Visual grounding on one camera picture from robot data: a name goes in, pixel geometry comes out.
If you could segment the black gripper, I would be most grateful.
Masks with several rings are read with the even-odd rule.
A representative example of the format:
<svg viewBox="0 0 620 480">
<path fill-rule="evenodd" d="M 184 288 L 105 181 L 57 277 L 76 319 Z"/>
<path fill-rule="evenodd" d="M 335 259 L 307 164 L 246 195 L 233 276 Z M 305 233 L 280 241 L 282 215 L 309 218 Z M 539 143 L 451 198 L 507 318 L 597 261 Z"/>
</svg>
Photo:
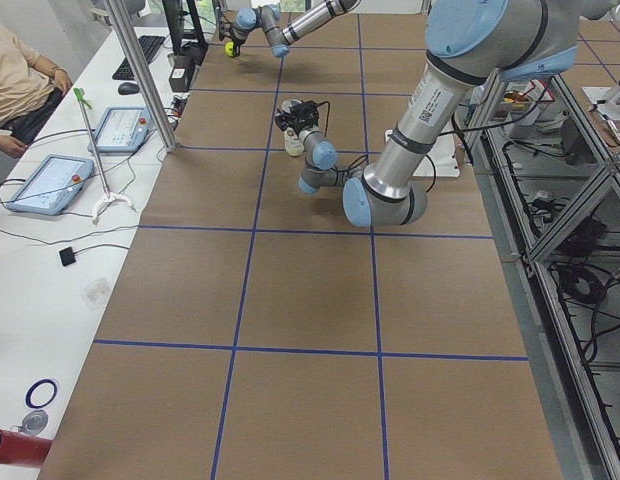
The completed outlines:
<svg viewBox="0 0 620 480">
<path fill-rule="evenodd" d="M 235 22 L 222 21 L 220 23 L 220 39 L 226 39 L 233 43 L 239 41 L 239 34 Z"/>
<path fill-rule="evenodd" d="M 315 126 L 315 113 L 313 111 L 300 111 L 289 114 L 278 111 L 274 116 L 274 121 L 281 131 L 286 131 L 288 128 L 293 131 L 302 131 Z"/>
</svg>

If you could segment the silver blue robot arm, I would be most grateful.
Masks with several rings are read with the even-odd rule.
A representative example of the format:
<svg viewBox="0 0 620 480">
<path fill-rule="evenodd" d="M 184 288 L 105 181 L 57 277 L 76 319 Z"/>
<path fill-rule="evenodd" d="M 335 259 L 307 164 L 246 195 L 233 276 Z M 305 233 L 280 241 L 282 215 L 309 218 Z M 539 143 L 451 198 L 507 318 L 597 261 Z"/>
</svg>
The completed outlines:
<svg viewBox="0 0 620 480">
<path fill-rule="evenodd" d="M 229 40 L 226 46 L 230 50 L 226 53 L 231 58 L 240 55 L 241 46 L 255 30 L 261 30 L 264 33 L 273 56 L 283 58 L 290 52 L 295 42 L 318 30 L 332 19 L 354 10 L 358 5 L 359 1 L 320 1 L 318 5 L 307 10 L 285 27 L 279 24 L 281 11 L 275 4 L 242 8 L 233 20 L 229 20 L 217 7 L 217 30 L 220 40 Z"/>
<path fill-rule="evenodd" d="M 436 2 L 427 19 L 424 74 L 377 161 L 348 173 L 339 171 L 334 147 L 305 104 L 277 112 L 277 126 L 292 129 L 306 151 L 300 188 L 314 193 L 331 183 L 341 186 L 345 215 L 356 227 L 416 221 L 426 209 L 427 196 L 412 176 L 466 93 L 494 70 L 505 82 L 568 70 L 576 58 L 580 18 L 600 19 L 616 5 L 614 1 Z"/>
</svg>

